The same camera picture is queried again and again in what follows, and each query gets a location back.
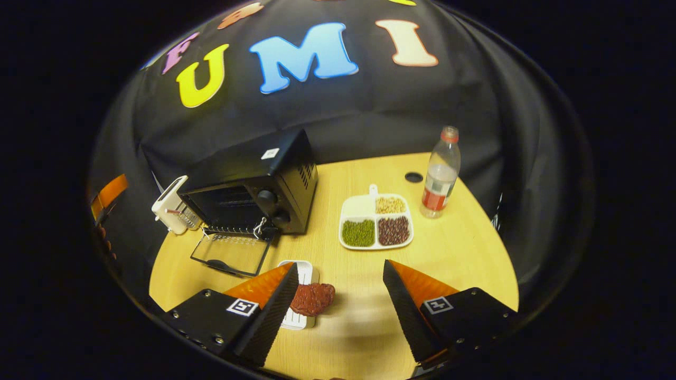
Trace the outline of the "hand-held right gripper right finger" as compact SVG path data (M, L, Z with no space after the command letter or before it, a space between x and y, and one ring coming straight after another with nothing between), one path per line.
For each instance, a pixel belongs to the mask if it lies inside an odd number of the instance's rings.
M415 361L456 365L494 348L519 316L479 287L458 290L408 265L386 260L382 280Z

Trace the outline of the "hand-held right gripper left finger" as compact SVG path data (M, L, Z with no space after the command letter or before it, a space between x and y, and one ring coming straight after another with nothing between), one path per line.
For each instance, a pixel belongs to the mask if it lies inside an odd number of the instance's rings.
M202 289L161 320L214 356L262 367L298 284L298 265L290 262L227 292Z

